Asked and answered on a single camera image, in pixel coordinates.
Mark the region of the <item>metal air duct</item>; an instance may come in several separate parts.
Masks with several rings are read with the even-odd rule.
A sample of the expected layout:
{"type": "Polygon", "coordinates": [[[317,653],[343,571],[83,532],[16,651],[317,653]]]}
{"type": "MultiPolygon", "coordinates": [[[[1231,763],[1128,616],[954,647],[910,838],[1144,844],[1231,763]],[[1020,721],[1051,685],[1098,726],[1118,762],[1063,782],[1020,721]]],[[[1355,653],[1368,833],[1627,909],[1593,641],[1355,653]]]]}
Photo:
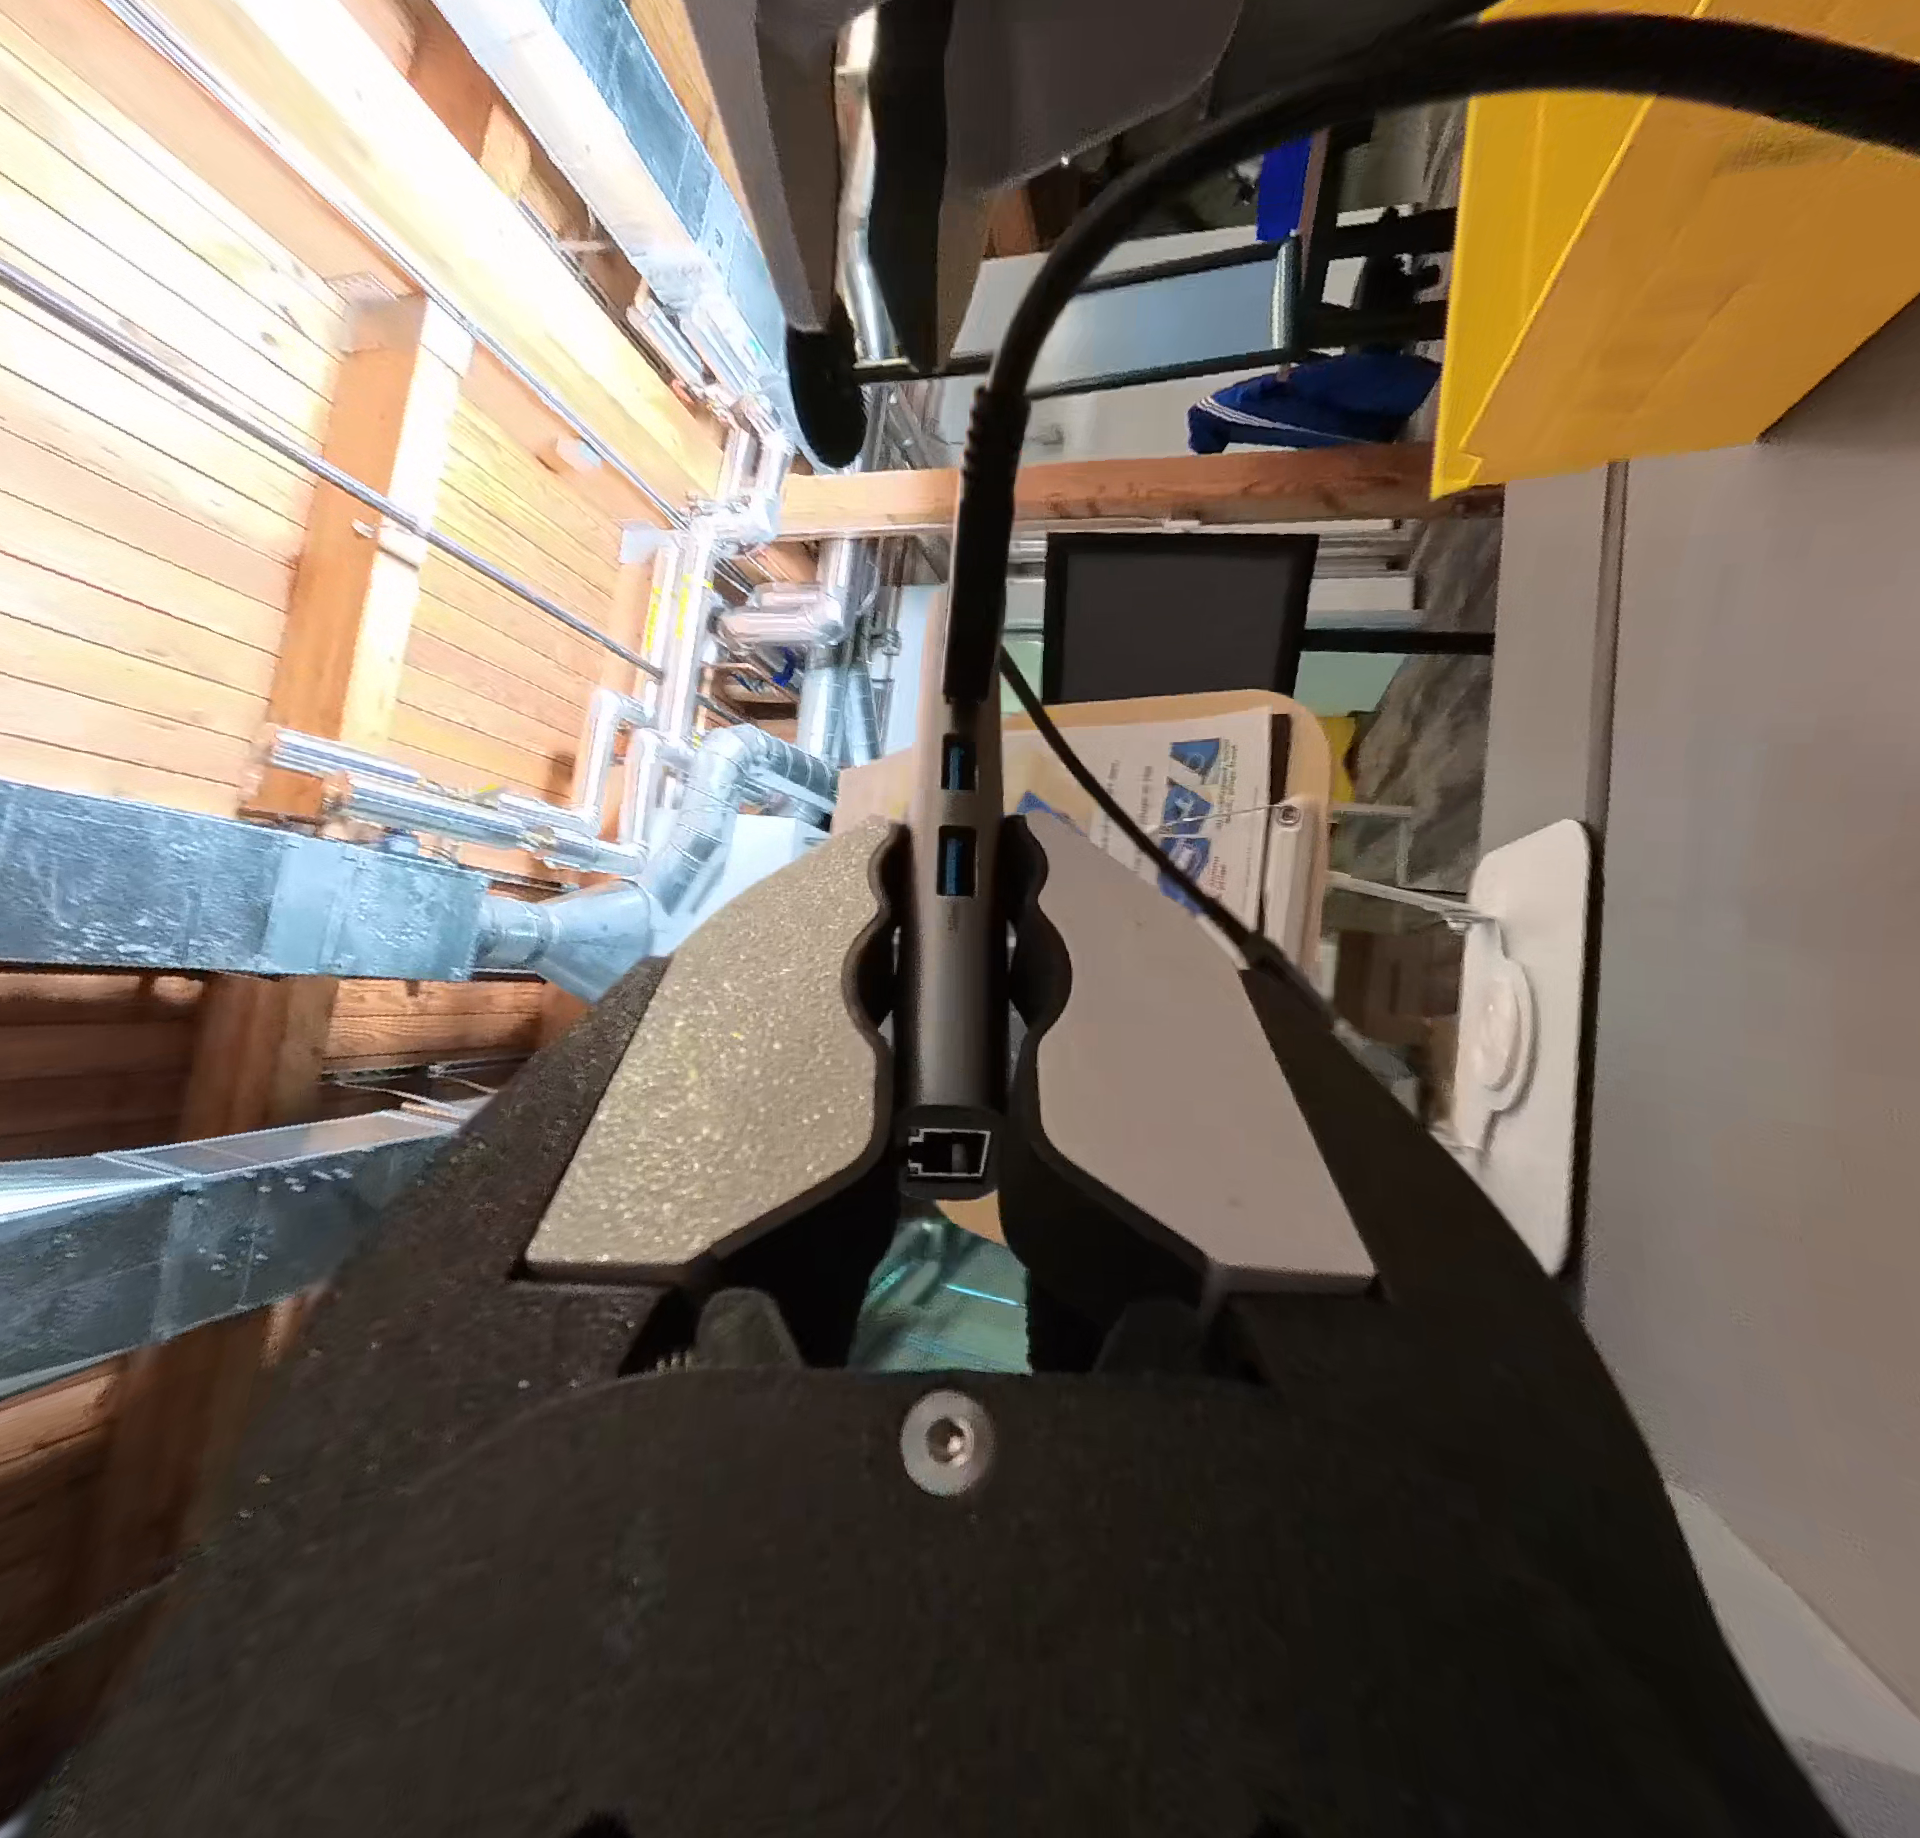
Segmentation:
{"type": "Polygon", "coordinates": [[[667,735],[652,702],[593,694],[576,791],[462,794],[288,726],[268,770],[379,842],[5,782],[3,955],[26,968],[466,982],[528,970],[582,1000],[668,955],[811,849],[875,759],[872,679],[819,650],[806,696],[846,729],[806,750],[754,724],[667,735]]]}

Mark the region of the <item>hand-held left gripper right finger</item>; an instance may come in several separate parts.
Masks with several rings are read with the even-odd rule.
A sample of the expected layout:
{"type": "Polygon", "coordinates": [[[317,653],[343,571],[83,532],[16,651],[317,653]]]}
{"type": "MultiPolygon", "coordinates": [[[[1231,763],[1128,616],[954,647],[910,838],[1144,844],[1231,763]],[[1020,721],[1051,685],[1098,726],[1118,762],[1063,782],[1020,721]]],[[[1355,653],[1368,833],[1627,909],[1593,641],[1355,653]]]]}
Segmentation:
{"type": "Polygon", "coordinates": [[[1008,820],[999,1218],[1032,1362],[1092,1362],[1141,1306],[1365,1298],[1379,1264],[1258,1018],[1187,906],[1067,820],[1008,820]]]}

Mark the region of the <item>dark usb connector with cable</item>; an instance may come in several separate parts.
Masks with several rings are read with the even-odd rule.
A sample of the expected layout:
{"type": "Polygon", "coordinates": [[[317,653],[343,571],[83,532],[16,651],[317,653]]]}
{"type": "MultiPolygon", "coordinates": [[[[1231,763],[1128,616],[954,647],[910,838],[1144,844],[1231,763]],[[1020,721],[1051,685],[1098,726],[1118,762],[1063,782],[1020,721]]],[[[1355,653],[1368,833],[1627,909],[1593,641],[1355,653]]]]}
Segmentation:
{"type": "Polygon", "coordinates": [[[1007,936],[1014,842],[1005,833],[1001,691],[1011,688],[1032,729],[1117,828],[1187,894],[1185,908],[1235,962],[1303,995],[1303,968],[1256,925],[1201,890],[1103,790],[1005,651],[1005,571],[954,556],[953,579],[929,614],[912,746],[906,851],[898,878],[903,1189],[973,1202],[1002,1175],[1011,1006],[1007,936]]]}

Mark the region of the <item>yellow plastic bin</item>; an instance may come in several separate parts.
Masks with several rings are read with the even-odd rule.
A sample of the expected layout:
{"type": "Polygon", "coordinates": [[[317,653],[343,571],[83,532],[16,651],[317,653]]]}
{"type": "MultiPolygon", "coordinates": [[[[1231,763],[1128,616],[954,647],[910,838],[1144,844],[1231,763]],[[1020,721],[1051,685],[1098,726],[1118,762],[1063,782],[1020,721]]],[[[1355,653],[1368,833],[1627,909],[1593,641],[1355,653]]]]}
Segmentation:
{"type": "MultiPolygon", "coordinates": [[[[1918,0],[1506,0],[1917,57],[1918,0]]],[[[1432,492],[1760,438],[1918,292],[1918,165],[1671,100],[1466,109],[1432,492]]]]}

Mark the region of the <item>white stand base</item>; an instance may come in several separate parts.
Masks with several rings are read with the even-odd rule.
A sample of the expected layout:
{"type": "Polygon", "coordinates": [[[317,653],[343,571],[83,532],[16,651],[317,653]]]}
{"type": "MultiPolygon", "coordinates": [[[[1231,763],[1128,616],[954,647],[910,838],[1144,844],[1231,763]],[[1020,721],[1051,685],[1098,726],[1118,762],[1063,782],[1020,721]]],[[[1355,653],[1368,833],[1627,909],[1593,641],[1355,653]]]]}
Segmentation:
{"type": "Polygon", "coordinates": [[[1486,851],[1463,912],[1440,1141],[1551,1274],[1577,1240],[1595,846],[1574,817],[1486,851]]]}

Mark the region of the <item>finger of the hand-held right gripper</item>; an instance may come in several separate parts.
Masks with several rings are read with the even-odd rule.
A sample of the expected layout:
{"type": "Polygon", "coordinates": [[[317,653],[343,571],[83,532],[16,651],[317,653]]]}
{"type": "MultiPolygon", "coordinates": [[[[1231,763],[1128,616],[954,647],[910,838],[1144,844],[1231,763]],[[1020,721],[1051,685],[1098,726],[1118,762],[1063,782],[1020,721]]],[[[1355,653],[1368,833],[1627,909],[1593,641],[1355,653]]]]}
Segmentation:
{"type": "Polygon", "coordinates": [[[871,64],[871,263],[901,356],[959,340],[1001,194],[1180,106],[1242,0],[884,0],[871,64]]]}
{"type": "Polygon", "coordinates": [[[784,376],[811,461],[855,464],[869,408],[839,288],[844,157],[837,41],[790,47],[775,0],[683,0],[732,149],[740,203],[780,306],[784,376]]]}

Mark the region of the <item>blue jacket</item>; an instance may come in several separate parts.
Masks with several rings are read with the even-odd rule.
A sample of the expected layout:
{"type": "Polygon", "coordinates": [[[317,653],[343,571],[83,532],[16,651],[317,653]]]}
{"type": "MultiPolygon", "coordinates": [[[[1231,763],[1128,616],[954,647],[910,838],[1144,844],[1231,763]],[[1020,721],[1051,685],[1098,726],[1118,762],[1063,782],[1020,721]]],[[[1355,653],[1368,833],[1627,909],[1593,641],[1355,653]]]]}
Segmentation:
{"type": "Polygon", "coordinates": [[[1442,379],[1417,352],[1365,348],[1267,370],[1212,391],[1187,413],[1194,456],[1237,446],[1329,450],[1399,441],[1442,379]]]}

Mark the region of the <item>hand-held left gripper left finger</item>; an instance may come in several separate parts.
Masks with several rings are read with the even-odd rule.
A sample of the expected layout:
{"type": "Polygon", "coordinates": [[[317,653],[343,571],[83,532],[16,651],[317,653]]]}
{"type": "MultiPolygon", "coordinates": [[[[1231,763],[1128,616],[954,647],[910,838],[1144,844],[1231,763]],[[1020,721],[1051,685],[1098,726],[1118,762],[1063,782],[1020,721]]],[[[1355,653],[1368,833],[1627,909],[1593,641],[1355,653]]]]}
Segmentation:
{"type": "Polygon", "coordinates": [[[615,1068],[527,1276],[707,1302],[772,1298],[806,1360],[844,1360],[901,1221],[892,1168],[901,866],[876,817],[692,932],[615,1068]]]}

